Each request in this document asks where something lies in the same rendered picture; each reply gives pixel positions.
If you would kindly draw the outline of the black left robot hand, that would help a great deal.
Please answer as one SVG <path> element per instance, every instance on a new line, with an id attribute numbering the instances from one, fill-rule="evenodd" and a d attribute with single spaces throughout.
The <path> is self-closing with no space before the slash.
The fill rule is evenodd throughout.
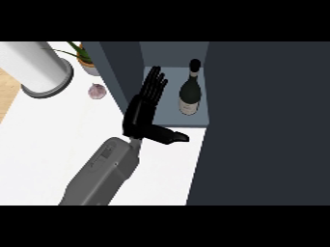
<path id="1" fill-rule="evenodd" d="M 127 137 L 138 140 L 146 138 L 163 145 L 189 141 L 186 134 L 152 123 L 166 83 L 168 79 L 161 67 L 153 67 L 141 90 L 130 102 L 122 121 L 122 131 Z"/>

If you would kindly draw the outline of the dark green wine bottle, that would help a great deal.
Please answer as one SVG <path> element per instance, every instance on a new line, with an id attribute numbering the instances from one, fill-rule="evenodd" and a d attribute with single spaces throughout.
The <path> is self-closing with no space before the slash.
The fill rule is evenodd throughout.
<path id="1" fill-rule="evenodd" d="M 192 59 L 189 63 L 189 78 L 180 90 L 180 111 L 190 116 L 196 113 L 200 102 L 200 87 L 197 84 L 197 74 L 200 69 L 200 61 Z"/>

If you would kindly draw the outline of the dark grey open cabinet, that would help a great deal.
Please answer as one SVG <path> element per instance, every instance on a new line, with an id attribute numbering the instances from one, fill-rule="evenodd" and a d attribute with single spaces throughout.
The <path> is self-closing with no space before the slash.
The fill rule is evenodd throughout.
<path id="1" fill-rule="evenodd" d="M 156 107 L 153 123 L 166 127 L 206 127 L 209 124 L 203 69 L 199 70 L 200 103 L 187 116 L 180 111 L 180 90 L 189 77 L 192 59 L 205 65 L 206 41 L 84 41 L 99 74 L 115 102 L 125 112 L 133 96 L 140 92 L 152 66 L 161 66 L 168 85 Z"/>

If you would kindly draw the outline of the dark grey cabinet door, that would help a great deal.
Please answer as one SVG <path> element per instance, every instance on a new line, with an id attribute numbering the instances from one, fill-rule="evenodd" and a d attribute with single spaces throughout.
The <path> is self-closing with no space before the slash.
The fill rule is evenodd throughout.
<path id="1" fill-rule="evenodd" d="M 330 205 L 330 42 L 214 42 L 193 205 Z"/>

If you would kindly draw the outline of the garlic bulb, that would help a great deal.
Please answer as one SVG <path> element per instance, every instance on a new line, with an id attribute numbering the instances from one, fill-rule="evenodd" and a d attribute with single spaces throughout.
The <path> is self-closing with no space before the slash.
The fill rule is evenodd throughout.
<path id="1" fill-rule="evenodd" d="M 88 90 L 88 96 L 91 99 L 102 99 L 106 95 L 106 89 L 102 84 L 93 84 Z"/>

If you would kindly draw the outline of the grey paper towel holder base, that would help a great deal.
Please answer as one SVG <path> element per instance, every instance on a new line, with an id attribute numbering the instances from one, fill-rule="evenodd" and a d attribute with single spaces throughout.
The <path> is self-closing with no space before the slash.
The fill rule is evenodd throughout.
<path id="1" fill-rule="evenodd" d="M 22 91 L 32 98 L 48 98 L 48 97 L 57 95 L 71 83 L 72 76 L 73 76 L 73 68 L 72 68 L 69 61 L 65 58 L 60 58 L 60 59 L 62 59 L 63 65 L 65 65 L 65 78 L 63 78 L 63 81 L 56 88 L 53 88 L 50 91 L 37 93 L 37 92 L 31 91 L 23 86 L 23 84 L 20 84 Z"/>

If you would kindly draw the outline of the potted green plant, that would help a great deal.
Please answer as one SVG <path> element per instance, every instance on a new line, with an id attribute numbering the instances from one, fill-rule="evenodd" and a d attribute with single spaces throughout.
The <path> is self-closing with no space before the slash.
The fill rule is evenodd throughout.
<path id="1" fill-rule="evenodd" d="M 76 45 L 72 41 L 68 43 L 72 49 L 75 50 L 73 53 L 63 51 L 62 53 L 73 56 L 78 60 L 78 63 L 82 67 L 82 69 L 87 71 L 87 73 L 93 76 L 99 76 L 100 73 L 97 71 L 96 65 L 93 63 L 93 60 L 90 58 L 88 52 L 82 45 Z"/>

